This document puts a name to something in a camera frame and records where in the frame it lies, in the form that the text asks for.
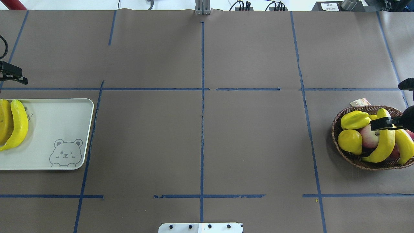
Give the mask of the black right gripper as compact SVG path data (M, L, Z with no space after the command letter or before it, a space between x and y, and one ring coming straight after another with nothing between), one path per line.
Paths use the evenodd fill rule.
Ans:
M371 131L390 130L395 131L399 129L414 130L414 106L410 106L401 115L401 117L382 117L372 120Z

